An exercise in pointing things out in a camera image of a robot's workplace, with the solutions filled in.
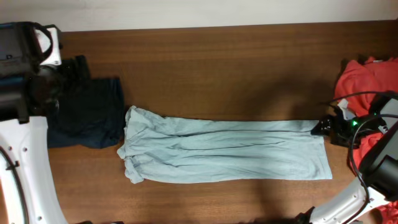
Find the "light blue grey t-shirt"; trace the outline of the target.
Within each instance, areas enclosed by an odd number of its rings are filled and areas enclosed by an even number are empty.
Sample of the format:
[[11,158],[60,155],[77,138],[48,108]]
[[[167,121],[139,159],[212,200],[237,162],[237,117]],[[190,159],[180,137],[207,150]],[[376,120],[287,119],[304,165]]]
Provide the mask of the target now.
[[133,106],[118,156],[134,184],[332,177],[314,120],[211,121],[163,117]]

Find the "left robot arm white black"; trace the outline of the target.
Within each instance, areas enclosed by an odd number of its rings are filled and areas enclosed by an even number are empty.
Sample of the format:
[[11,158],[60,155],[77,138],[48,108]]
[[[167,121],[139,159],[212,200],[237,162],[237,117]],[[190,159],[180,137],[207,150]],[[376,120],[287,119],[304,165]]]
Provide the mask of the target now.
[[47,115],[90,80],[84,56],[63,60],[60,30],[1,24],[1,188],[9,223],[66,223],[50,168]]

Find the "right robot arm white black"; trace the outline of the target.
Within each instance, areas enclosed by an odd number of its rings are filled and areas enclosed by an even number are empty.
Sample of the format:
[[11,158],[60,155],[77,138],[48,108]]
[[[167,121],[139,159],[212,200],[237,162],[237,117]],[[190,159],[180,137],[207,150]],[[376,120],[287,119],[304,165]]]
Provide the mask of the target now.
[[[357,223],[368,211],[397,201],[397,95],[374,99],[367,116],[349,120],[349,160],[356,178],[329,202],[295,217],[295,223]],[[354,150],[365,134],[381,132],[357,166]]]

